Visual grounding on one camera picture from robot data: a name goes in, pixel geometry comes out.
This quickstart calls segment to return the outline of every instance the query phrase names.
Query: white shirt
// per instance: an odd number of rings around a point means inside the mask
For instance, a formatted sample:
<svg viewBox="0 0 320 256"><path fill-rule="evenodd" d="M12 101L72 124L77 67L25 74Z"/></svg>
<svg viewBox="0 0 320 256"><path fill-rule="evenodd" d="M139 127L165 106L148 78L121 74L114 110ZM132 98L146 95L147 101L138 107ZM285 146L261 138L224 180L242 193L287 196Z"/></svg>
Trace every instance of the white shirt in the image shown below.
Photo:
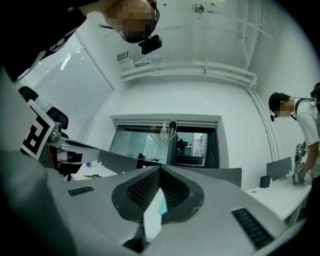
<svg viewBox="0 0 320 256"><path fill-rule="evenodd" d="M296 103L299 98L294 100L294 115L299 123L306 147L320 142L320 116L316 104L313 101L302 101L296 113ZM320 176L320 143L319 143L319 155L315 162L315 166L311 170L314 178Z"/></svg>

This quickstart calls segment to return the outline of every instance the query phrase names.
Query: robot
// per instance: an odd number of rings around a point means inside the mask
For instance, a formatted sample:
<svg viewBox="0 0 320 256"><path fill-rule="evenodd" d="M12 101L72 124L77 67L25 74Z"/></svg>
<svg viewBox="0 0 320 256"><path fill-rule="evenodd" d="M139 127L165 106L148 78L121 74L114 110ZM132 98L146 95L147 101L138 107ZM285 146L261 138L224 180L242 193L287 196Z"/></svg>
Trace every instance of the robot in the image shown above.
<svg viewBox="0 0 320 256"><path fill-rule="evenodd" d="M294 156L294 170L292 181L293 184L301 184L304 181L299 179L299 173L303 170L305 163L301 162L302 158L306 155L306 148L302 144L296 145L295 156Z"/></svg>

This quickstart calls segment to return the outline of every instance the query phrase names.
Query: window blinds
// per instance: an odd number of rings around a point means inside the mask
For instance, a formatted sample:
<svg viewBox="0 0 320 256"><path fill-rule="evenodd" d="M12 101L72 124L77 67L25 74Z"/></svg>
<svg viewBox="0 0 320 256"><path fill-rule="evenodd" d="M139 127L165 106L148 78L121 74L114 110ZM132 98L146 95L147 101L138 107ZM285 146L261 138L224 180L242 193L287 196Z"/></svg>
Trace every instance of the window blinds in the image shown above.
<svg viewBox="0 0 320 256"><path fill-rule="evenodd" d="M35 102L43 111L56 107L66 114L69 124L63 132L80 142L85 142L97 114L113 92L75 34L60 51L26 71L16 86L33 89L39 95Z"/></svg>

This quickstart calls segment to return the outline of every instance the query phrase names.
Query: white cable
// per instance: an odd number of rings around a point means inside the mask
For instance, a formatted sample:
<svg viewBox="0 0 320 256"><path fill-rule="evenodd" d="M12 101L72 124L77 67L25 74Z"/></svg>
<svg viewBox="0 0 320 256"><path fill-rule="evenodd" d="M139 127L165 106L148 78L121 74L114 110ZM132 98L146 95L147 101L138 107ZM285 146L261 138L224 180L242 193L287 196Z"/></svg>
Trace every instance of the white cable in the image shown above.
<svg viewBox="0 0 320 256"><path fill-rule="evenodd" d="M175 126L175 131L173 133L173 136L171 138L168 138L169 136L169 127L170 125L170 119L168 120L168 126L167 126L167 121L165 120L163 122L163 126L162 126L162 129L160 130L160 138L163 140L163 141L166 141L166 140L172 140L176 133L177 133L177 127L178 127L178 119L176 120L176 126Z"/></svg>

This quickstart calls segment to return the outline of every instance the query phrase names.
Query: black chair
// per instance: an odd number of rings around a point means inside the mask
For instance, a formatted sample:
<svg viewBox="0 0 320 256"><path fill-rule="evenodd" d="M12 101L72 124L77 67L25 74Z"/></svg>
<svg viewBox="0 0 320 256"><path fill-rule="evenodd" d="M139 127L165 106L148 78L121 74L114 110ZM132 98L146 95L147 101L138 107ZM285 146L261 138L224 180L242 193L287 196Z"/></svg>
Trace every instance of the black chair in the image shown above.
<svg viewBox="0 0 320 256"><path fill-rule="evenodd" d="M36 101L36 99L39 97L39 95L28 86L21 87L19 89L19 93L22 95L26 102L28 102L29 100Z"/></svg>
<svg viewBox="0 0 320 256"><path fill-rule="evenodd" d="M55 108L54 106L50 108L47 113L49 117L52 118L54 122L59 122L61 124L61 128L66 130L68 128L69 119L68 117L62 113L59 109ZM64 132L61 132L61 136L63 138L69 139L68 135Z"/></svg>

